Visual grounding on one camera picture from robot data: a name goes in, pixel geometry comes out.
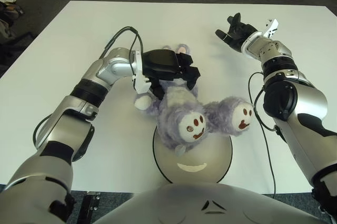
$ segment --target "plush toy paw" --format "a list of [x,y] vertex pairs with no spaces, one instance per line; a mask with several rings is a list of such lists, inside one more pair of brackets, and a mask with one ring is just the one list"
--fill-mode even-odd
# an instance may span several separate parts
[[169,47],[169,45],[165,45],[162,49],[169,49],[169,50],[172,50],[171,47]]
[[179,44],[178,49],[176,50],[176,53],[184,53],[184,54],[190,54],[191,50],[186,44]]
[[179,134],[185,142],[197,141],[205,132],[206,121],[204,115],[191,112],[185,115],[179,123]]
[[139,110],[147,110],[152,102],[152,98],[149,95],[143,95],[140,98],[136,99],[135,107]]
[[179,144],[177,147],[175,147],[174,152],[177,157],[180,157],[186,152],[186,146]]
[[250,103],[240,103],[233,111],[232,126],[237,131],[244,131],[251,123],[253,106]]

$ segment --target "plush toy face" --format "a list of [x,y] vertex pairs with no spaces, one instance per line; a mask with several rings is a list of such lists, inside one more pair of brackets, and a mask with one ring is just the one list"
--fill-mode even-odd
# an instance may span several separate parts
[[197,141],[206,130],[204,115],[191,112],[183,117],[179,123],[179,134],[186,142]]
[[243,131],[252,120],[253,107],[249,103],[239,104],[233,111],[232,125],[237,131]]

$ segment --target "embroidered mouth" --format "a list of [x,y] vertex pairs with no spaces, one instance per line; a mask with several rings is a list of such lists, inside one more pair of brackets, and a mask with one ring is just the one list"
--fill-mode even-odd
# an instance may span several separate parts
[[244,123],[244,120],[242,120],[240,125],[239,125],[239,129],[244,129],[245,127],[248,127],[248,126],[249,126],[249,123],[246,124],[246,123]]
[[202,131],[201,131],[201,133],[200,133],[200,134],[198,134],[198,135],[194,135],[194,136],[193,136],[193,138],[194,138],[195,140],[197,140],[199,137],[201,137],[201,136],[202,136],[202,134],[204,133],[204,130],[205,130],[205,128],[203,128],[203,129],[202,129]]

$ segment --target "white plush paw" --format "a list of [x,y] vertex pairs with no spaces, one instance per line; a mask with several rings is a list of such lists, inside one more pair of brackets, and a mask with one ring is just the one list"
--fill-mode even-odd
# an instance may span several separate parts
[[139,110],[147,110],[150,107],[151,102],[152,98],[148,95],[144,95],[135,101],[135,107]]
[[253,106],[250,103],[241,103],[233,111],[232,126],[236,131],[247,129],[251,123]]

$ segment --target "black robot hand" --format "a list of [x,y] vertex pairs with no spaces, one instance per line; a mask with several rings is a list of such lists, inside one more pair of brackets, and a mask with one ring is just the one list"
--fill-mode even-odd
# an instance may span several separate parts
[[218,29],[215,34],[225,43],[227,43],[232,49],[237,52],[241,52],[241,46],[246,39],[257,31],[250,24],[241,23],[240,13],[236,13],[233,16],[227,18],[228,23],[231,25],[228,33],[226,34],[222,30]]

